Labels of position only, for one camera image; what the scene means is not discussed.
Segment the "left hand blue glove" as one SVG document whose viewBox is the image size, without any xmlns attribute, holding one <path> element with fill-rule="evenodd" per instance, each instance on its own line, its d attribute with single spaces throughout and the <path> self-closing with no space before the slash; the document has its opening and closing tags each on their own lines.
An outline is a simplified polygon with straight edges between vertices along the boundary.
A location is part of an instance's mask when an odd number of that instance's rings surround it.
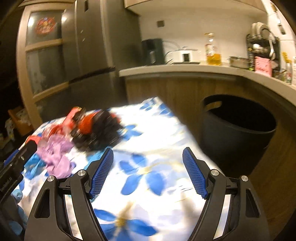
<svg viewBox="0 0 296 241">
<path fill-rule="evenodd" d="M 6 201 L 8 212 L 8 224 L 12 231 L 20 236 L 22 231 L 25 231 L 28 223 L 28 216 L 24 210 L 18 205 L 23 198 L 23 193 L 20 189 L 15 189 Z"/>
</svg>

